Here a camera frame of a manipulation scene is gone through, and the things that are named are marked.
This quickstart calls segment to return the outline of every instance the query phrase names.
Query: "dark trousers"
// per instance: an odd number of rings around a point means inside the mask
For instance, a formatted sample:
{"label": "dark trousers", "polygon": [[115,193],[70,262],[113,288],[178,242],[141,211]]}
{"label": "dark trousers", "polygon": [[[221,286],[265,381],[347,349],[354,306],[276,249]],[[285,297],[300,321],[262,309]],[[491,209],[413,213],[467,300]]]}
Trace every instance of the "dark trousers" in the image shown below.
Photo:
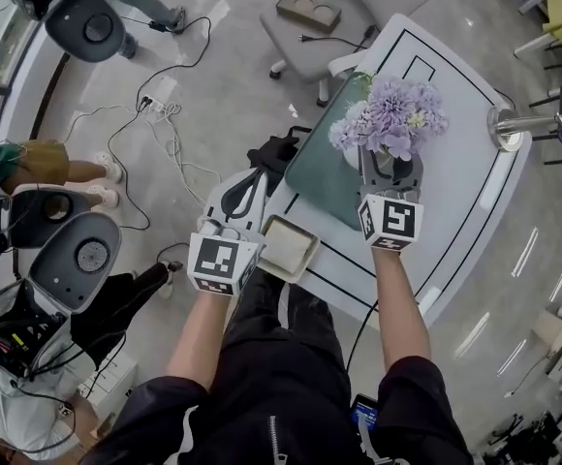
{"label": "dark trousers", "polygon": [[89,308],[72,316],[72,340],[94,360],[96,368],[124,337],[137,312],[167,282],[168,274],[157,263],[137,279],[131,274],[112,275]]}
{"label": "dark trousers", "polygon": [[328,305],[291,285],[288,329],[279,323],[279,296],[285,282],[256,268],[249,278],[225,332],[223,349],[252,339],[288,339],[325,354],[345,375],[341,346]]}

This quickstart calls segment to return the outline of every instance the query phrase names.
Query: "flower bouquet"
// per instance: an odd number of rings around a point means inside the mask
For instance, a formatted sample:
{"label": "flower bouquet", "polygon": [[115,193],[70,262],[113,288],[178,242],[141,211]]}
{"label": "flower bouquet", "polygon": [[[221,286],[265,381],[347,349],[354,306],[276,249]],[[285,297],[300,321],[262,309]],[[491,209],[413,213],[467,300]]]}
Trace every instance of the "flower bouquet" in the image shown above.
{"label": "flower bouquet", "polygon": [[431,84],[368,75],[358,80],[367,81],[368,98],[351,105],[330,126],[328,139],[335,148],[348,151],[364,145],[409,162],[428,140],[447,132],[443,100]]}

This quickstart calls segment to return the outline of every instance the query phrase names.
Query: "zipper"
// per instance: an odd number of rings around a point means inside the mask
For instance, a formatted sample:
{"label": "zipper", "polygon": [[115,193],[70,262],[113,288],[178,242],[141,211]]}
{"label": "zipper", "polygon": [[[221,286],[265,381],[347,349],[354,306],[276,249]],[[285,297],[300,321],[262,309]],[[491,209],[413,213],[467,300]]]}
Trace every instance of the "zipper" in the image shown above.
{"label": "zipper", "polygon": [[272,443],[272,458],[274,459],[274,465],[285,465],[288,461],[288,455],[279,452],[276,415],[270,416],[268,420],[268,428],[270,430],[270,442]]}

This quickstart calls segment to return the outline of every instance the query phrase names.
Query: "gray tiled floor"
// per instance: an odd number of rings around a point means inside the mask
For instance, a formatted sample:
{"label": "gray tiled floor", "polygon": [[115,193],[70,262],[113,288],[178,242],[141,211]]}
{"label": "gray tiled floor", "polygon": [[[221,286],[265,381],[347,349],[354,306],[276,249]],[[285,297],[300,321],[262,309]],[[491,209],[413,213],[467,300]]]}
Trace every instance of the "gray tiled floor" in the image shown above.
{"label": "gray tiled floor", "polygon": [[[321,114],[315,107],[316,86],[300,84],[292,74],[279,82],[267,76],[278,59],[259,23],[259,12],[276,0],[164,0],[188,7],[190,17],[212,18],[212,41],[202,63],[194,70],[169,73],[169,86],[153,82],[146,92],[169,97],[182,105],[175,124],[182,139],[184,159],[214,168],[228,176],[248,167],[246,152],[270,135],[287,132],[294,124],[313,125]],[[136,11],[123,14],[142,18]],[[525,111],[530,101],[543,98],[558,77],[547,77],[540,53],[524,61],[512,50],[541,32],[536,15],[519,15],[515,0],[433,0],[415,20],[457,52],[493,86],[507,93]],[[132,62],[121,57],[97,65],[72,60],[59,81],[41,131],[41,138],[64,139],[72,120],[99,106],[134,107],[137,89],[154,71],[175,63],[190,63],[205,43],[201,27],[179,38],[161,35],[134,22],[129,30],[142,49]],[[109,136],[131,118],[125,110],[103,110],[85,117],[68,142],[73,158],[88,159],[106,149]],[[155,125],[162,142],[169,139],[166,123]],[[113,148],[128,167],[131,194],[150,215],[147,232],[124,232],[118,271],[152,264],[162,247],[188,240],[200,214],[184,190],[178,172],[154,141],[149,127],[137,122],[125,130]],[[535,317],[562,271],[562,168],[545,168],[544,158],[558,156],[559,147],[534,145],[512,203],[484,255],[459,293],[431,328],[434,359],[441,367],[454,414],[470,445],[477,443],[500,419],[513,411],[529,417],[546,408],[558,409],[558,392],[541,370],[526,381],[511,399],[504,399],[520,377],[546,353],[530,332]],[[188,169],[195,190],[206,195],[214,177]],[[111,214],[120,223],[141,225],[142,218],[126,201]],[[535,249],[519,278],[511,270],[531,230],[537,227]],[[184,249],[168,257],[186,262]],[[175,279],[171,300],[153,297],[135,318],[127,352],[139,363],[140,380],[163,371],[173,344],[194,300],[183,274]],[[562,305],[562,291],[554,304]],[[463,356],[456,348],[477,322],[489,318],[476,342]],[[345,355],[359,323],[333,313]],[[520,341],[527,342],[501,376],[497,370]],[[354,390],[375,394],[382,376],[382,355],[377,333],[368,329],[359,343],[351,376]]]}

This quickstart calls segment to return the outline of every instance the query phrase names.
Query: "black jacket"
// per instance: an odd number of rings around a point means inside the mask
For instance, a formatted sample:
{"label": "black jacket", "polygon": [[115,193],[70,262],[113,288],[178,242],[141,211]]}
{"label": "black jacket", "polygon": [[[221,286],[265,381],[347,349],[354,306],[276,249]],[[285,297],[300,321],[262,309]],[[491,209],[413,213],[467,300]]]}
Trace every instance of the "black jacket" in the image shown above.
{"label": "black jacket", "polygon": [[[223,352],[210,394],[175,377],[135,389],[81,464],[162,464],[176,453],[182,465],[373,463],[351,423],[346,378],[298,342],[245,342]],[[396,363],[380,384],[378,406],[371,442],[381,457],[472,463],[430,361]]]}

